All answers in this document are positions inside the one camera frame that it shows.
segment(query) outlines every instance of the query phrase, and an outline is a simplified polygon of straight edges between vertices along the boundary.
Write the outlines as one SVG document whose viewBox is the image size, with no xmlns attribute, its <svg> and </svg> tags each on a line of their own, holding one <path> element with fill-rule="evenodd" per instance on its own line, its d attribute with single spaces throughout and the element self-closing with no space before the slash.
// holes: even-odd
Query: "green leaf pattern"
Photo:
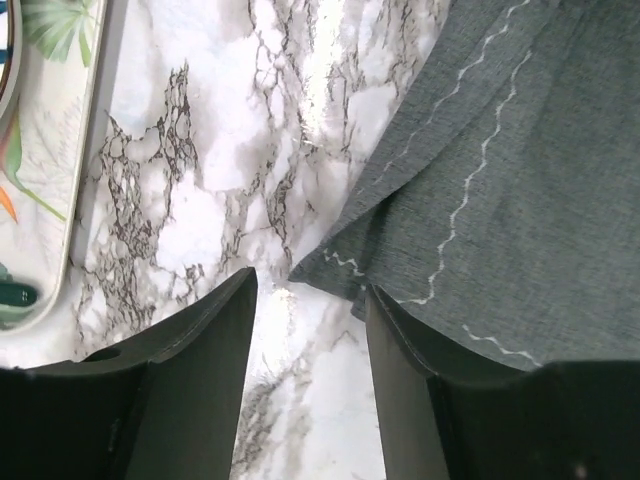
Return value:
<svg viewBox="0 0 640 480">
<path fill-rule="evenodd" d="M 25 37 L 48 60 L 65 62 L 77 38 L 82 63 L 91 63 L 96 0 L 22 0 Z"/>
<path fill-rule="evenodd" d="M 10 125 L 10 131 L 4 157 L 0 158 L 0 170 L 4 172 L 7 180 L 11 184 L 20 190 L 23 194 L 31 198 L 38 205 L 48 210 L 50 213 L 58 217 L 60 220 L 65 221 L 64 215 L 58 212 L 55 208 L 42 200 L 32 190 L 24 186 L 24 184 L 18 178 L 18 170 L 22 165 L 22 135 L 20 132 L 19 113 L 16 111 Z"/>
<path fill-rule="evenodd" d="M 2 263 L 0 263 L 0 281 L 12 282 L 13 276 Z M 18 324 L 30 315 L 30 309 L 9 307 L 0 305 L 0 331 L 12 330 Z"/>
</svg>

